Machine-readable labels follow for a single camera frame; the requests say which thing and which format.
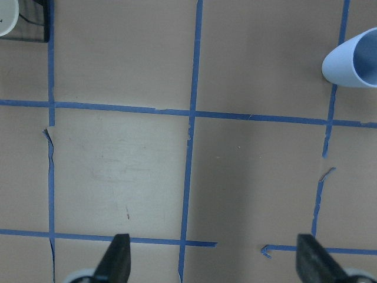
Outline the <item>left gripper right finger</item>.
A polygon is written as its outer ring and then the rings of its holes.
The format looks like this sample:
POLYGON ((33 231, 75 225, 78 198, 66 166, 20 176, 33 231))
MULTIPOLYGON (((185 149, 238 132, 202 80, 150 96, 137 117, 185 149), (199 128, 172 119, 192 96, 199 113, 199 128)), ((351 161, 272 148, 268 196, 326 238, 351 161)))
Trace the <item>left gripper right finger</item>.
POLYGON ((311 234, 298 234, 296 272, 301 282, 353 282, 343 268, 311 234))

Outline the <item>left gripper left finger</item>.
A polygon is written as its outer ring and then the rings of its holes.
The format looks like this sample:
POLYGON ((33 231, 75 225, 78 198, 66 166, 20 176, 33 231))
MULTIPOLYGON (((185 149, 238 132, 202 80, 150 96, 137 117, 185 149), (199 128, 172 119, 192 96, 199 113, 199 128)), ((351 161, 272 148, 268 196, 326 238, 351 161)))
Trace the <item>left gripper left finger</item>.
POLYGON ((116 234, 93 274, 94 282, 126 283, 131 272, 129 234, 116 234))

